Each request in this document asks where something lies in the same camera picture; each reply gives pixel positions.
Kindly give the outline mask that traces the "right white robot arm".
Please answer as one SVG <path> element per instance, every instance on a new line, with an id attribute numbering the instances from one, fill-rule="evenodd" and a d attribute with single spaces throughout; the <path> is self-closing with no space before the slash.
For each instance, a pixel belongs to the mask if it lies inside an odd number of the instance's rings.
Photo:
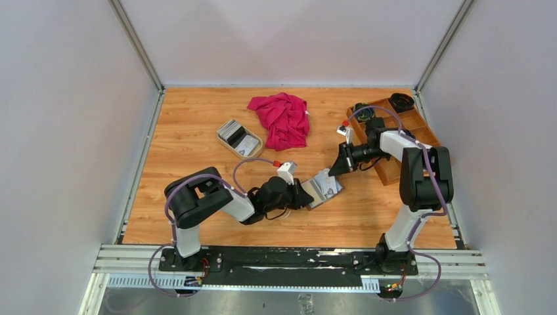
<path id="1" fill-rule="evenodd" d="M 387 128 L 381 117 L 366 122 L 367 141 L 360 145 L 343 142 L 329 170 L 336 177 L 358 170 L 372 159 L 394 158 L 400 162 L 401 208 L 390 229 L 376 245 L 373 263 L 384 274 L 408 264 L 414 255 L 415 239 L 426 221 L 447 214 L 454 196 L 449 151 L 412 137 L 401 127 Z"/>

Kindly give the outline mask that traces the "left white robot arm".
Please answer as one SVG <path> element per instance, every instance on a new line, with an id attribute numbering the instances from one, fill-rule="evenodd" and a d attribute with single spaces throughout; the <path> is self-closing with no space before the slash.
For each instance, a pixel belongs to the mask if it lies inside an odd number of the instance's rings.
<path id="1" fill-rule="evenodd" d="M 200 266 L 200 224 L 218 211 L 243 225 L 251 225 L 266 219 L 271 211 L 298 210 L 315 201 L 294 177 L 294 163 L 275 163 L 275 166 L 278 167 L 276 176 L 248 192 L 232 187 L 215 167 L 166 187 L 165 213 L 173 226 L 175 260 L 183 270 L 193 271 Z"/>

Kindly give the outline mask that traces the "white VIP credit card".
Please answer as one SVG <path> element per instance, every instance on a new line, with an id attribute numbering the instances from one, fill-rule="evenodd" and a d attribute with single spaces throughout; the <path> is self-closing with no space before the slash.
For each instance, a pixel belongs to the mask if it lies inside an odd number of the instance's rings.
<path id="1" fill-rule="evenodd" d="M 329 175 L 329 171 L 329 168 L 325 168 L 319 171 L 314 177 L 319 190 L 326 200 L 333 198 L 342 190 L 341 184 L 337 181 L 335 176 Z"/>

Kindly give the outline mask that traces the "brown leather card holder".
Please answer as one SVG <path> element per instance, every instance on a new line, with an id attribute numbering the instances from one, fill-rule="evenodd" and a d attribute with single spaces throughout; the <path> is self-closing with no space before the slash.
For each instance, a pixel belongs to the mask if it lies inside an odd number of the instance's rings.
<path id="1" fill-rule="evenodd" d="M 313 198 L 313 201 L 306 206 L 308 210 L 323 205 L 344 190 L 338 179 L 329 175 L 329 171 L 330 168 L 327 167 L 301 184 L 301 187 Z"/>

